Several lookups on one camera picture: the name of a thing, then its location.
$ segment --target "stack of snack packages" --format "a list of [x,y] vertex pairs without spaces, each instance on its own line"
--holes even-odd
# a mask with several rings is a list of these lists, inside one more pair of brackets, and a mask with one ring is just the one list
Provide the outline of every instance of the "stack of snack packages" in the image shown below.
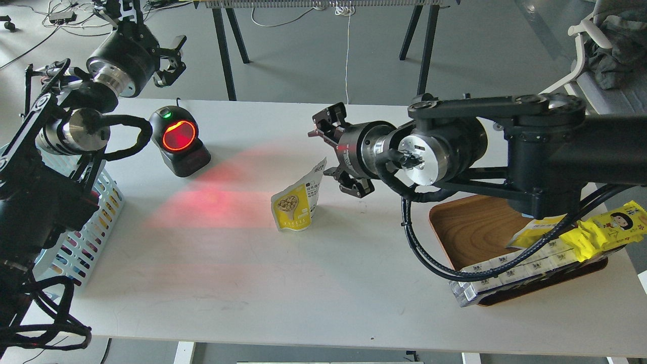
[[[550,231],[563,216],[533,220],[512,237],[508,248],[512,253],[464,267],[461,271],[480,272],[499,267]],[[639,242],[647,233],[647,213],[636,202],[619,209],[579,221],[573,230],[550,241],[537,253],[498,277],[477,282],[450,281],[449,285],[461,307],[477,304],[481,299],[502,290],[520,289],[531,282],[545,280],[555,273],[598,262],[631,242]]]

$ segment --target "circular metal flange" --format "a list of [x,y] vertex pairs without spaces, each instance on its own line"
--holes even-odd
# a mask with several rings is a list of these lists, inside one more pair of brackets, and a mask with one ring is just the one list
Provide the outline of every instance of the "circular metal flange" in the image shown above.
[[98,118],[99,112],[89,109],[77,109],[70,115],[69,121],[63,125],[61,131],[65,136],[62,140],[68,148],[80,152],[93,152],[102,149],[110,139],[110,127],[102,126],[89,132],[92,118]]
[[88,69],[94,74],[94,81],[106,85],[116,96],[132,97],[135,83],[121,68],[104,60],[93,60]]
[[398,151],[422,160],[421,164],[404,169],[406,176],[420,186],[430,186],[447,174],[449,153],[433,137],[407,135],[398,145]]

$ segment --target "white plastic basket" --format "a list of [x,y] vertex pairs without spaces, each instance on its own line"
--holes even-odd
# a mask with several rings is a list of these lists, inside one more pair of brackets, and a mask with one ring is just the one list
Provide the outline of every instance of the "white plastic basket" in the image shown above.
[[[5,148],[6,146],[0,147],[0,153]],[[79,158],[53,155],[44,151],[41,151],[41,155],[45,165],[65,176],[76,170]],[[93,190],[99,195],[99,209],[80,231],[61,234],[53,248],[41,251],[34,266],[34,276],[37,280],[63,275],[70,277],[77,289],[87,285],[124,208],[124,197],[105,169],[99,173]],[[47,293],[58,295],[58,288],[53,287]]]

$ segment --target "white cable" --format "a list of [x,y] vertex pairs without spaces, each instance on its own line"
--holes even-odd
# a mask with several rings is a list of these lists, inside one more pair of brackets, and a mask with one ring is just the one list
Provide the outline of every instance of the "white cable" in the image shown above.
[[81,3],[81,4],[76,4],[76,5],[73,6],[72,2],[70,1],[69,4],[67,5],[67,7],[65,7],[63,10],[55,12],[54,10],[63,4],[63,0],[59,0],[58,4],[55,4],[54,6],[52,6],[53,2],[54,2],[54,0],[49,1],[48,5],[47,5],[47,11],[48,12],[45,14],[45,17],[43,18],[43,21],[41,22],[41,24],[45,28],[56,28],[56,27],[58,27],[58,28],[80,28],[80,29],[85,29],[85,28],[102,28],[102,27],[105,27],[105,26],[109,25],[108,22],[106,22],[106,23],[104,23],[102,25],[86,25],[85,23],[88,22],[91,18],[93,18],[94,14],[89,14],[87,16],[87,18],[85,18],[85,19],[83,19],[81,21],[78,21],[76,23],[46,24],[46,22],[49,20],[49,17],[51,15],[53,15],[53,14],[56,14],[56,13],[60,13],[60,12],[64,12],[64,11],[74,11],[74,10],[81,10],[81,11],[84,11],[85,13],[88,13],[88,11],[86,10],[87,7],[84,9],[81,6],[92,4],[91,1],[88,1],[88,2],[85,2],[85,3]]
[[301,19],[305,14],[308,14],[309,12],[311,12],[311,11],[313,11],[313,10],[319,10],[319,9],[310,8],[310,9],[308,9],[306,12],[304,12],[303,14],[299,15],[299,16],[298,16],[297,18],[295,18],[295,19],[292,19],[292,20],[290,20],[290,21],[286,21],[285,23],[274,24],[274,25],[259,24],[259,23],[254,19],[254,11],[255,11],[255,10],[256,10],[256,8],[252,8],[252,15],[251,15],[251,18],[252,18],[252,21],[254,22],[254,24],[258,25],[259,27],[264,27],[264,28],[274,28],[274,27],[280,27],[280,26],[282,26],[282,25],[286,25],[286,24],[289,24],[289,23],[293,23],[293,22],[295,22],[295,21],[297,21],[297,20]]
[[348,55],[351,52],[351,15],[355,13],[355,8],[353,7],[353,12],[348,14],[348,30],[346,32],[346,74],[344,77],[345,81],[345,90],[346,90],[346,105],[350,105],[351,100],[348,98]]
[[341,15],[341,16],[351,16],[355,14],[355,7],[354,6],[336,6],[334,8],[334,14],[335,15]]

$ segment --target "cartoon face print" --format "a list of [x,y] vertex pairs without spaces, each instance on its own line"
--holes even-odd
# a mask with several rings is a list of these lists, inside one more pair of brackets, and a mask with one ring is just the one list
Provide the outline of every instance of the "cartoon face print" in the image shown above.
[[623,230],[629,230],[633,227],[633,221],[631,218],[622,212],[614,212],[611,214],[611,217],[618,226],[622,227]]

